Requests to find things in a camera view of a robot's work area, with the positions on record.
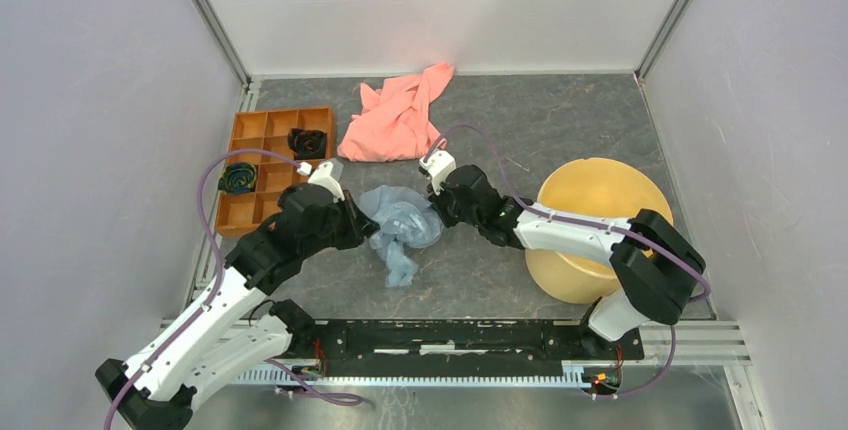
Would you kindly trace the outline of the blue plastic trash bag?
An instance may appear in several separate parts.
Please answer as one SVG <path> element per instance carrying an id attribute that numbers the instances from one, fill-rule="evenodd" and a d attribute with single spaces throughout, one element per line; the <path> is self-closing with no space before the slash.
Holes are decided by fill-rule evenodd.
<path id="1" fill-rule="evenodd" d="M 368 243 L 387 269 L 385 286 L 409 286 L 419 264 L 406 250 L 423 249 L 438 241 L 444 230 L 438 213 L 420 193 L 398 186 L 369 190 L 360 196 L 358 205 L 379 227 Z"/>

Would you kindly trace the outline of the yellow trash bin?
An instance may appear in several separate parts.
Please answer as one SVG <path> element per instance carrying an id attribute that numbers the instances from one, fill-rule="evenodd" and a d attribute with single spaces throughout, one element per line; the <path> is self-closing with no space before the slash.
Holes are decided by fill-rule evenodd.
<path id="1" fill-rule="evenodd" d="M 562 165 L 544 181 L 537 201 L 555 210 L 595 217 L 633 217 L 641 209 L 650 209 L 674 221 L 668 200 L 648 176 L 607 158 Z M 586 258 L 527 250 L 525 261 L 535 283 L 566 303 L 590 304 L 619 287 L 612 269 Z"/>

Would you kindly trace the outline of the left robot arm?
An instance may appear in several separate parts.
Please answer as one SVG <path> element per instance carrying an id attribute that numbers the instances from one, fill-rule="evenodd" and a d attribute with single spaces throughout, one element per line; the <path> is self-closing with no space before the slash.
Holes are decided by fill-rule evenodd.
<path id="1" fill-rule="evenodd" d="M 277 314 L 221 338 L 297 275 L 306 259 L 328 248 L 356 248 L 379 226 L 347 191 L 313 183 L 288 188 L 278 206 L 239 239 L 222 273 L 155 340 L 125 361 L 108 359 L 98 367 L 95 376 L 112 402 L 109 419 L 121 415 L 133 429 L 183 429 L 247 370 L 284 352 L 297 358 L 312 349 L 313 329 Z"/>

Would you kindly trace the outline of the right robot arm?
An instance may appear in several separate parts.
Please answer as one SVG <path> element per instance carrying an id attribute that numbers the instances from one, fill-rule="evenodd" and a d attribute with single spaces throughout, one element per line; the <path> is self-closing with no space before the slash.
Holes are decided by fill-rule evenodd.
<path id="1" fill-rule="evenodd" d="M 669 327 L 708 287 L 706 264 L 659 213 L 642 209 L 629 218 L 558 212 L 531 199 L 500 194 L 476 165 L 421 160 L 428 199 L 445 227 L 474 227 L 489 243 L 520 250 L 573 255 L 613 271 L 619 289 L 593 305 L 577 332 L 591 358 L 612 351 L 627 332 L 648 322 Z"/>

